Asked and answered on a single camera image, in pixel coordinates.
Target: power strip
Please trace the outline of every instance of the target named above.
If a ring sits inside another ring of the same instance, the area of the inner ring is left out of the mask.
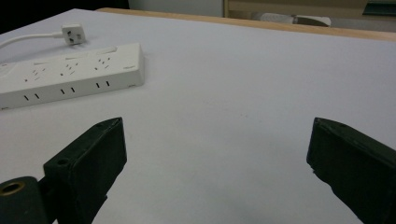
[[[140,44],[0,64],[2,110],[65,100],[144,83]]]

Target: white tabletop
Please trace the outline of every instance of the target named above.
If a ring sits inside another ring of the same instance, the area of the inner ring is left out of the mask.
[[[81,22],[89,42],[31,39],[0,63],[138,42],[141,87],[0,111],[0,182],[31,175],[122,117],[128,162],[93,223],[361,223],[306,163],[315,117],[396,148],[396,43],[74,9],[0,35]]]

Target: wall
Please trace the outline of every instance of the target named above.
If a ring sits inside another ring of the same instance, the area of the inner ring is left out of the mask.
[[[223,0],[129,0],[131,9],[222,17]]]

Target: wooden table edge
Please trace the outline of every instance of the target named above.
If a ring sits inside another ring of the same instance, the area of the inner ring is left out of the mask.
[[[102,7],[96,9],[96,11],[134,15],[134,16],[178,19],[185,21],[206,21],[206,22],[222,23],[222,24],[237,25],[237,26],[247,26],[247,27],[262,28],[269,30],[309,33],[316,35],[336,35],[336,36],[346,36],[346,37],[355,37],[355,38],[364,38],[364,39],[396,41],[396,33],[378,32],[378,31],[364,31],[364,30],[319,27],[319,26],[310,26],[310,25],[299,25],[299,24],[285,24],[285,23],[269,22],[269,21],[248,21],[248,20],[238,20],[238,19],[230,19],[230,18],[141,11],[141,10],[132,10],[132,9],[112,8],[112,7]]]

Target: white cable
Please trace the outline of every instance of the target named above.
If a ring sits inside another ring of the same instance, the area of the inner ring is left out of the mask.
[[[84,30],[82,29],[81,24],[74,23],[74,24],[66,24],[62,26],[61,32],[55,32],[52,34],[42,34],[42,35],[22,35],[11,38],[6,40],[0,44],[0,49],[12,44],[14,42],[25,40],[25,39],[32,39],[32,38],[64,38],[64,41],[68,45],[76,45],[81,44],[86,41]]]

